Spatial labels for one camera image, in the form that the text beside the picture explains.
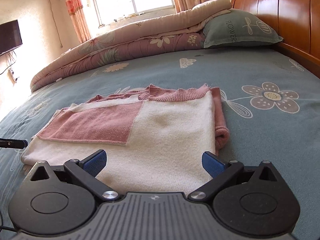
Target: wooden headboard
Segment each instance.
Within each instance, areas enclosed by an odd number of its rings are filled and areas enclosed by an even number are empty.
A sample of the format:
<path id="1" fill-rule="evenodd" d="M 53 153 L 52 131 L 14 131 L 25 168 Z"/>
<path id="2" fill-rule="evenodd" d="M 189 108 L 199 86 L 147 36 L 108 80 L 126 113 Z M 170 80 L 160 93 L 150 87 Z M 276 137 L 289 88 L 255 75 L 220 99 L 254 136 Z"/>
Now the wooden headboard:
<path id="1" fill-rule="evenodd" d="M 284 41 L 273 48 L 320 78 L 320 0 L 231 0 L 270 25 Z"/>

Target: ribbed gray plate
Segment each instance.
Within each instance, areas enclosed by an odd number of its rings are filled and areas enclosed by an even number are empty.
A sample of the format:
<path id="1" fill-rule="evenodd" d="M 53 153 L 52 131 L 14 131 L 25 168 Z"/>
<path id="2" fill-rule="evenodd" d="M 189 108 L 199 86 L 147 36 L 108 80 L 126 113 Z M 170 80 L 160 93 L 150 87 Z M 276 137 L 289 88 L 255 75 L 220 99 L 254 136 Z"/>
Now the ribbed gray plate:
<path id="1" fill-rule="evenodd" d="M 43 237 L 19 233 L 14 240 Z M 128 193 L 115 203 L 104 203 L 77 231 L 52 240 L 244 240 L 212 217 L 208 206 L 192 203 L 182 193 Z M 273 240 L 293 240 L 289 235 Z"/>

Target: green pillow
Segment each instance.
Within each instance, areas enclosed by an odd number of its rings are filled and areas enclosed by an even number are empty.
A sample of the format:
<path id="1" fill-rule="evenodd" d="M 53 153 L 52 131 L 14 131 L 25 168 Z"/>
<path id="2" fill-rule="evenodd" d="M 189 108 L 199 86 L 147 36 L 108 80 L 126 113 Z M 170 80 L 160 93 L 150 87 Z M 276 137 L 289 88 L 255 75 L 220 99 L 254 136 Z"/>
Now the green pillow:
<path id="1" fill-rule="evenodd" d="M 231 13 L 217 16 L 205 25 L 205 49 L 270 45 L 283 40 L 274 29 L 253 14 L 238 9 L 230 11 Z"/>

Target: silver screw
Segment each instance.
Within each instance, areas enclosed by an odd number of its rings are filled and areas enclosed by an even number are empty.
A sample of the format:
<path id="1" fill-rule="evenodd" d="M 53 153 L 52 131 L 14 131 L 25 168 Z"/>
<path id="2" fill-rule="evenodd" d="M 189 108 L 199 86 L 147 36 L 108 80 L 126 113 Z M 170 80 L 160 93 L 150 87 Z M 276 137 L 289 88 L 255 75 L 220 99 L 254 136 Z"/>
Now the silver screw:
<path id="1" fill-rule="evenodd" d="M 202 191 L 194 191 L 190 194 L 190 197 L 193 199 L 203 199 L 206 197 L 206 194 Z"/>
<path id="2" fill-rule="evenodd" d="M 119 196 L 119 194 L 113 190 L 106 191 L 102 194 L 102 196 L 106 199 L 115 199 Z"/>

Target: wall-mounted tv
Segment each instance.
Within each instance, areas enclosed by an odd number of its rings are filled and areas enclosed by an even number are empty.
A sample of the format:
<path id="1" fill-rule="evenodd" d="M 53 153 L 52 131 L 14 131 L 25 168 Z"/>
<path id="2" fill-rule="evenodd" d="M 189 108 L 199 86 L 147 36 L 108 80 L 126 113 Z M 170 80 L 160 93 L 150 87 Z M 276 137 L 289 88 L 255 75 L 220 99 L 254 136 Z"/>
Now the wall-mounted tv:
<path id="1" fill-rule="evenodd" d="M 22 45 L 18 20 L 0 25 L 0 56 Z"/>

